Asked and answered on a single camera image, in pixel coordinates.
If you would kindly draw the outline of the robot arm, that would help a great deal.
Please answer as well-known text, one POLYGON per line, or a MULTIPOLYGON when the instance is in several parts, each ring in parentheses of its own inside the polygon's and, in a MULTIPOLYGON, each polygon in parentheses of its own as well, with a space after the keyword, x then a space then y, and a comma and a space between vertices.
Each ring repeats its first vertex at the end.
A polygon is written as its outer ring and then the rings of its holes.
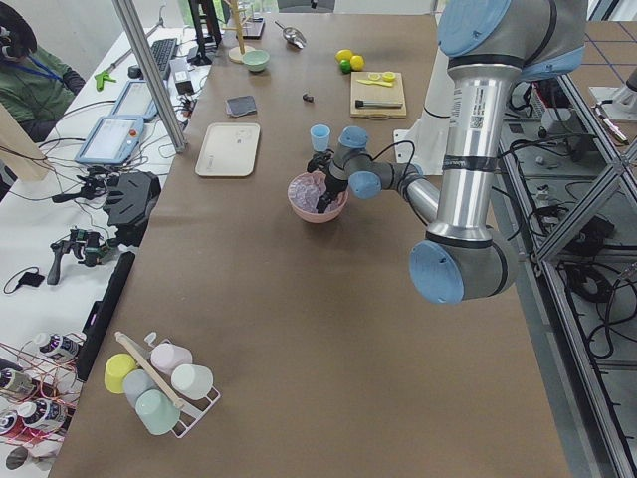
POLYGON ((457 304, 504 291, 516 278, 517 254, 487 224, 487 213, 507 101, 516 83, 581 64, 586 13, 583 1, 450 2, 437 34, 454 84, 441 185, 411 163, 372 159, 366 131, 350 126, 333 154, 309 163, 325 176, 318 211, 347 190, 361 199, 394 190, 427 225, 409 262, 424 298, 457 304))

